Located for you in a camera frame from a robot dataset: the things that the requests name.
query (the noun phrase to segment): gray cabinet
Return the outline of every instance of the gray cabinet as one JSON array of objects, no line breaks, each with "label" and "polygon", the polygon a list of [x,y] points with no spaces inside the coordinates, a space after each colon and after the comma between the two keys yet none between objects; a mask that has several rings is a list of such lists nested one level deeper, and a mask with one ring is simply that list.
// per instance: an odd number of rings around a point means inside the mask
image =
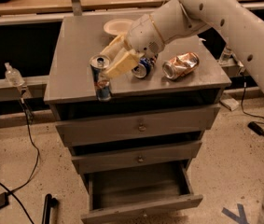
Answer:
[{"label": "gray cabinet", "polygon": [[[88,190],[84,223],[146,217],[196,207],[202,200],[190,186],[187,168],[230,81],[197,36],[168,45],[147,78],[130,72],[113,79],[111,101],[96,99],[89,60],[110,41],[104,23],[140,15],[63,21],[45,102]],[[198,54],[199,67],[176,81],[165,78],[162,63],[189,51]]]}]

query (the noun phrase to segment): drawer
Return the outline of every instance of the drawer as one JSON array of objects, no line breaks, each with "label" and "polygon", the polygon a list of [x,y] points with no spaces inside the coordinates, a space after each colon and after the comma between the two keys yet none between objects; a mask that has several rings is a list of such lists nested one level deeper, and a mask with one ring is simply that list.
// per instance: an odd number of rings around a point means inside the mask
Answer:
[{"label": "drawer", "polygon": [[166,162],[90,175],[90,211],[83,223],[99,224],[196,207],[181,162]]},{"label": "drawer", "polygon": [[104,144],[112,151],[104,151],[104,148],[102,148],[102,152],[97,151],[91,154],[74,156],[72,162],[76,167],[76,171],[84,175],[113,169],[195,158],[201,147],[201,140],[180,142],[182,138],[182,135],[174,135],[174,137],[155,138],[155,142],[150,139],[136,140],[131,143],[126,141],[127,144],[122,142],[119,146],[126,145],[126,147],[132,147],[133,143],[136,142],[136,147],[120,150],[112,150],[113,147],[110,145],[113,144]]},{"label": "drawer", "polygon": [[182,107],[57,122],[67,147],[204,131],[213,125],[219,105]]}]

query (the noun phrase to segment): blue can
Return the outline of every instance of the blue can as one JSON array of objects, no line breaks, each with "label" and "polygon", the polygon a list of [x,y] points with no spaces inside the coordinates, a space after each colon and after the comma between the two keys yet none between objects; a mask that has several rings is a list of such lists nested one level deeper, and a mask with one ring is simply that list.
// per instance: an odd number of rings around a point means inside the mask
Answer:
[{"label": "blue can", "polygon": [[149,75],[151,70],[154,67],[157,57],[146,58],[143,57],[140,59],[140,62],[136,67],[133,68],[132,73],[137,78],[145,78]]},{"label": "blue can", "polygon": [[109,58],[104,55],[96,55],[90,59],[96,97],[101,102],[109,101],[112,98],[110,93],[110,81],[102,76],[102,71],[104,71],[109,64]]}]

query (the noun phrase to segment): soda can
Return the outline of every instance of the soda can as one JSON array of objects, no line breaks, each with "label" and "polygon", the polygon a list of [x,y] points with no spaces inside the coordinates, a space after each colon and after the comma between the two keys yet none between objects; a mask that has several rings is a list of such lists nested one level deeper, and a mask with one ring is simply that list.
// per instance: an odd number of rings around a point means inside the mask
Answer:
[{"label": "soda can", "polygon": [[96,55],[90,59],[96,97],[101,102],[106,102],[111,99],[110,80],[102,76],[102,72],[109,64],[109,58],[104,55]]},{"label": "soda can", "polygon": [[154,58],[146,58],[143,57],[140,59],[140,62],[136,67],[133,68],[132,73],[137,78],[147,77],[150,71],[153,69],[154,64],[156,62],[156,57]]},{"label": "soda can", "polygon": [[173,57],[169,62],[162,65],[165,76],[171,80],[183,77],[195,70],[199,65],[198,55],[189,52]]}]

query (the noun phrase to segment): concrete floor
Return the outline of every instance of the concrete floor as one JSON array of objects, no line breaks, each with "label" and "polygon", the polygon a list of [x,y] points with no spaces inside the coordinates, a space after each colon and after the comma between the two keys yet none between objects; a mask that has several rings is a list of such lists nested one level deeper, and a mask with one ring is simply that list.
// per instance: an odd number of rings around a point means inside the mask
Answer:
[{"label": "concrete floor", "polygon": [[[264,116],[264,98],[248,99],[245,111]],[[222,107],[202,139],[198,157],[191,163],[188,176],[197,194],[204,196],[197,208],[137,218],[120,224],[232,224],[238,223],[222,213],[223,208],[238,215],[242,204],[250,224],[257,223],[264,193],[264,137],[247,128],[254,118],[238,108]],[[16,192],[34,223],[41,223],[45,196],[59,201],[52,210],[50,223],[79,224],[88,212],[88,194],[63,146],[49,111],[35,112],[32,138],[39,147],[41,162],[31,183]],[[0,117],[0,182],[9,189],[24,183],[35,164],[23,114]],[[9,197],[10,205],[0,210],[0,224],[30,223],[19,204]]]}]

